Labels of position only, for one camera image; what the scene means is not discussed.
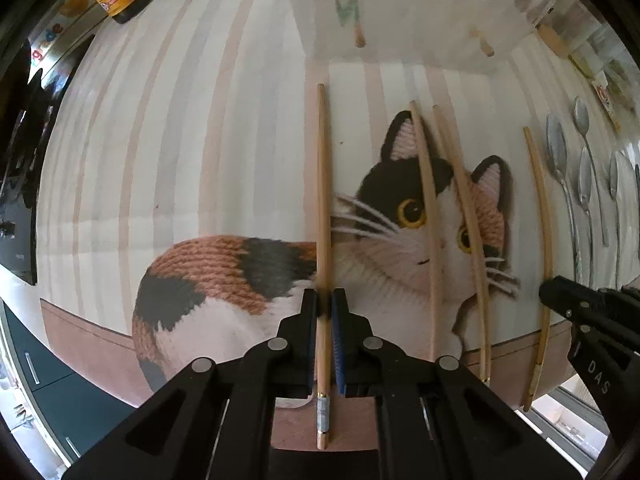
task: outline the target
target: cabinet handle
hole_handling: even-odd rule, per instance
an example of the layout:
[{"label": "cabinet handle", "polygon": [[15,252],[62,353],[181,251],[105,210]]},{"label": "cabinet handle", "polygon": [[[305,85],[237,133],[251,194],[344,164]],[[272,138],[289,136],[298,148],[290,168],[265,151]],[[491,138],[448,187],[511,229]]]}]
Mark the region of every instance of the cabinet handle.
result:
[{"label": "cabinet handle", "polygon": [[71,451],[73,451],[76,454],[76,456],[80,458],[80,453],[78,453],[78,450],[76,449],[76,446],[74,446],[74,443],[71,442],[71,439],[68,436],[66,436],[65,440],[66,440],[66,443],[69,444]]},{"label": "cabinet handle", "polygon": [[33,376],[34,382],[36,384],[40,384],[40,379],[38,378],[36,369],[33,367],[33,363],[31,362],[31,356],[29,355],[29,352],[25,352],[24,356],[27,358],[27,364],[29,365],[29,370],[31,371],[31,375]]}]

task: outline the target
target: pink inner ear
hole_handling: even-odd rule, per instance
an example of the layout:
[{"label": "pink inner ear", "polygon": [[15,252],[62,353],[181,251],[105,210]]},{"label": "pink inner ear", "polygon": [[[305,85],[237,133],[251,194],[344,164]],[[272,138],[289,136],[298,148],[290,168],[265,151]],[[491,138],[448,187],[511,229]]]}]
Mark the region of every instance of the pink inner ear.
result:
[{"label": "pink inner ear", "polygon": [[492,164],[484,170],[476,186],[479,186],[497,207],[500,200],[500,165]]},{"label": "pink inner ear", "polygon": [[407,119],[396,135],[394,147],[391,150],[391,160],[401,158],[412,158],[418,156],[418,146],[415,142],[414,124],[411,119]]}]

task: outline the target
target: bottle black base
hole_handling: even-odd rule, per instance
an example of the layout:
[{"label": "bottle black base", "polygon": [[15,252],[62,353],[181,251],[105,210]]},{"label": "bottle black base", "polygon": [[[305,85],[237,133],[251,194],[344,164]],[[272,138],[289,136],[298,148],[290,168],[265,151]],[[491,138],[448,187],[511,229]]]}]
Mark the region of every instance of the bottle black base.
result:
[{"label": "bottle black base", "polygon": [[137,16],[142,10],[151,3],[151,0],[134,0],[127,7],[122,9],[112,18],[120,24],[127,23],[131,18]]}]

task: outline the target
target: transparent plastic box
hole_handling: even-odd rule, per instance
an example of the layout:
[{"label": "transparent plastic box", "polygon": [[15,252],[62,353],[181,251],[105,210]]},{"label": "transparent plastic box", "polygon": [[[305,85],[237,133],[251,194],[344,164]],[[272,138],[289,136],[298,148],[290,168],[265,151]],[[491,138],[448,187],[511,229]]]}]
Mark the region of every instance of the transparent plastic box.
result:
[{"label": "transparent plastic box", "polygon": [[488,72],[555,0],[291,0],[305,53]]}]

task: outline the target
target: cat's ear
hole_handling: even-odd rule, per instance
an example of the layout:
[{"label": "cat's ear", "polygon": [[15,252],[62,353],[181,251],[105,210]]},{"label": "cat's ear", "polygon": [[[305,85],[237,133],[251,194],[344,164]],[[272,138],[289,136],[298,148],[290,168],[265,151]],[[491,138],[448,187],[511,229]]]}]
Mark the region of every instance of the cat's ear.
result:
[{"label": "cat's ear", "polygon": [[386,131],[385,143],[380,150],[380,160],[387,162],[414,156],[418,156],[414,122],[411,119],[411,112],[403,110],[394,117]]},{"label": "cat's ear", "polygon": [[502,211],[506,195],[507,164],[497,155],[488,156],[475,168],[471,181]]}]

